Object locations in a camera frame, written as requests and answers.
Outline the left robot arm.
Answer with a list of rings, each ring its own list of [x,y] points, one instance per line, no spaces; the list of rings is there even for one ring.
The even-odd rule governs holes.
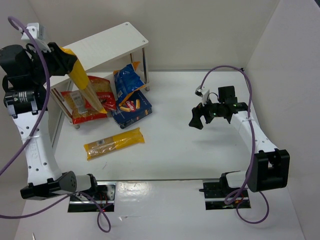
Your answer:
[[[76,57],[64,53],[54,42],[48,45],[50,51],[43,53],[48,74],[29,44],[26,47],[13,44],[0,50],[0,66],[6,73],[2,80],[3,102],[19,130],[28,167],[27,185],[20,194],[25,200],[45,200],[77,192],[94,195],[98,183],[92,174],[62,172],[55,159],[48,124],[50,93],[44,84],[51,76],[70,73]]]

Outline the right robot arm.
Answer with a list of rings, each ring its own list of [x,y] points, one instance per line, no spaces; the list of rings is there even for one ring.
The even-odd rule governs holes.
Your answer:
[[[224,118],[239,133],[248,150],[253,153],[252,169],[247,171],[226,172],[223,177],[230,188],[242,185],[252,192],[281,189],[287,186],[290,155],[287,150],[279,149],[262,131],[256,120],[248,117],[248,105],[239,102],[234,86],[218,88],[218,101],[212,102],[210,91],[199,86],[195,94],[201,103],[192,109],[190,127],[201,130],[215,118]]]

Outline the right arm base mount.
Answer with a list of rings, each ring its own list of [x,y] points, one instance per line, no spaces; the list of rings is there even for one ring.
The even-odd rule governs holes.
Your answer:
[[[205,209],[209,210],[229,210],[229,209],[250,209],[250,199],[247,190],[231,204],[225,204],[226,196],[237,188],[230,188],[222,180],[204,180],[203,187],[198,191],[204,195]]]

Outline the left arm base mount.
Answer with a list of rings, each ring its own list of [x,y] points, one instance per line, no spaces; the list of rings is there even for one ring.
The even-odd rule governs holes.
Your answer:
[[[97,182],[97,192],[89,193],[104,212],[114,212],[115,209],[115,198],[116,198],[116,185],[115,181],[98,181]],[[88,212],[98,212],[97,206],[94,202],[80,194],[77,193],[71,196],[68,204],[68,213],[88,213]]]

